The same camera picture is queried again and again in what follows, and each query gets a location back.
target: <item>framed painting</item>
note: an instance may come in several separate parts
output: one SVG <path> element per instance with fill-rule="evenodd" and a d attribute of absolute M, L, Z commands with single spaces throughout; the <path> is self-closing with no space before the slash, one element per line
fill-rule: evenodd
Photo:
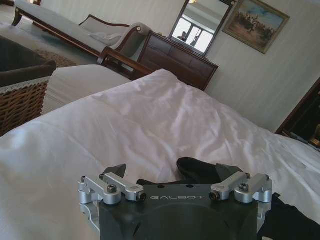
<path fill-rule="evenodd" d="M 289 18 L 260 0 L 239 0 L 223 32 L 265 54 Z"/>

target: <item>pillow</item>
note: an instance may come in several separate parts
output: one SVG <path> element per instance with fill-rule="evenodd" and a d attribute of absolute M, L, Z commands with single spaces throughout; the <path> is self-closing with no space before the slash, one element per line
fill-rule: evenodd
<path fill-rule="evenodd" d="M 107 34 L 105 32 L 89 33 L 88 35 L 108 47 L 115 45 L 122 37 L 121 33 Z"/>

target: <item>dresser drawer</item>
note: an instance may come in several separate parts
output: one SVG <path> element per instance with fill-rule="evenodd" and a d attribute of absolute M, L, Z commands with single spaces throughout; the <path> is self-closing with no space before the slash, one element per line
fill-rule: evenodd
<path fill-rule="evenodd" d="M 165 69 L 195 88 L 205 90 L 218 66 L 176 42 L 151 32 L 138 62 L 151 70 Z"/>

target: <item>silver clamp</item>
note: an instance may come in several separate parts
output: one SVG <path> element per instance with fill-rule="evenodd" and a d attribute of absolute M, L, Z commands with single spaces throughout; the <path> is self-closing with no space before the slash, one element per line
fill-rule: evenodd
<path fill-rule="evenodd" d="M 104 174 L 103 181 L 117 186 L 129 201 L 141 202 L 147 198 L 143 186 L 132 184 L 112 172 Z"/>
<path fill-rule="evenodd" d="M 232 176 L 228 177 L 221 183 L 211 185 L 210 198 L 213 200 L 227 200 L 230 193 L 239 185 L 244 183 L 248 175 L 244 172 L 238 171 Z"/>
<path fill-rule="evenodd" d="M 270 203 L 272 199 L 272 180 L 265 174 L 257 174 L 247 183 L 240 184 L 234 189 L 235 199 L 244 204 L 251 203 L 253 199 Z"/>
<path fill-rule="evenodd" d="M 80 210 L 96 231 L 100 232 L 100 222 L 99 211 L 94 202 L 103 200 L 107 205 L 116 205 L 121 202 L 121 193 L 133 202 L 141 202 L 147 198 L 143 186 L 127 182 L 114 173 L 81 177 L 78 182 Z"/>
<path fill-rule="evenodd" d="M 221 183 L 211 185 L 210 198 L 215 201 L 227 200 L 234 191 L 236 201 L 244 204 L 253 199 L 258 202 L 257 232 L 265 222 L 266 213 L 272 206 L 272 180 L 268 175 L 257 174 L 250 178 L 244 172 L 236 172 Z"/>

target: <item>white duvet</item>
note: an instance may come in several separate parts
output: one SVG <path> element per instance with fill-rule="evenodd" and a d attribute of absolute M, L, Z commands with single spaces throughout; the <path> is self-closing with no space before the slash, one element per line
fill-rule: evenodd
<path fill-rule="evenodd" d="M 318 152 L 159 70 L 0 138 L 0 238 L 98 240 L 79 210 L 80 177 L 125 163 L 131 182 L 169 182 L 180 157 L 268 174 L 285 203 L 320 223 Z"/>

